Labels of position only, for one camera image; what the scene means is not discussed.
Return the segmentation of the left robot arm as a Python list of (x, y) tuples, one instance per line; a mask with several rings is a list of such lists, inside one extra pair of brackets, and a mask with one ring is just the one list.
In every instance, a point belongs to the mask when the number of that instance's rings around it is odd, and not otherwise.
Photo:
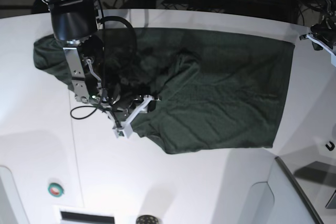
[(335, 49), (335, 0), (312, 0), (313, 6), (307, 0), (299, 0), (305, 7), (320, 13), (321, 20), (310, 27), (310, 35), (316, 39), (312, 45), (316, 51), (322, 50), (318, 42), (324, 43), (330, 49)]

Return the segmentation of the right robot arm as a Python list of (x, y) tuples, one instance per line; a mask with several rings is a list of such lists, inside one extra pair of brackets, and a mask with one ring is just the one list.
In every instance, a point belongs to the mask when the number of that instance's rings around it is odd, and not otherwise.
[(155, 98), (151, 95), (123, 92), (121, 81), (106, 81), (104, 39), (97, 36), (99, 25), (120, 22), (130, 33), (131, 58), (136, 56), (137, 37), (132, 25), (118, 16), (104, 16), (97, 10), (99, 0), (41, 0), (48, 6), (54, 37), (64, 43), (64, 53), (71, 71), (75, 97), (84, 106), (92, 105), (110, 114), (131, 109), (131, 114), (148, 113)]

